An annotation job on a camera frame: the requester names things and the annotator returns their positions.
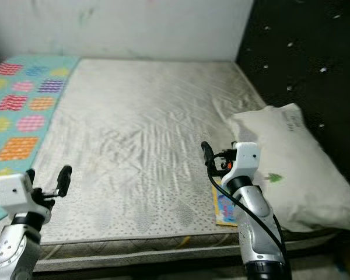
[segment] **orange square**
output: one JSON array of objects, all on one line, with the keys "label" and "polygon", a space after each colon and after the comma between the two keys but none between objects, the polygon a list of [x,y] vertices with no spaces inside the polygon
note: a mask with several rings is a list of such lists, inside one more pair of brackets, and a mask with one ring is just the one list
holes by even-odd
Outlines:
[{"label": "orange square", "polygon": [[34,149],[38,137],[13,137],[0,151],[0,161],[27,159]]}]

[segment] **bed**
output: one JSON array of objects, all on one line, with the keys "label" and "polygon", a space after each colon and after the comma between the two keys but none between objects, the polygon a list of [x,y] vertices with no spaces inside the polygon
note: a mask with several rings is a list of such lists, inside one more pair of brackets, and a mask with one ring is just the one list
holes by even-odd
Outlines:
[{"label": "bed", "polygon": [[[63,165],[74,170],[35,271],[239,254],[236,228],[215,225],[200,143],[228,148],[225,120],[264,106],[233,63],[82,59],[33,165],[45,190]],[[337,233],[285,237],[297,250]]]}]

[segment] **pillowcase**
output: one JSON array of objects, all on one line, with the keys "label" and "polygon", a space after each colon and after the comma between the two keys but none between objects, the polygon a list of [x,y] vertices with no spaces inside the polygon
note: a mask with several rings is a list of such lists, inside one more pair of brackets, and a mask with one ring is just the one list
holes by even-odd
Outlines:
[{"label": "pillowcase", "polygon": [[306,129],[297,105],[234,114],[227,124],[237,141],[259,145],[253,183],[283,228],[350,230],[350,185]]}]

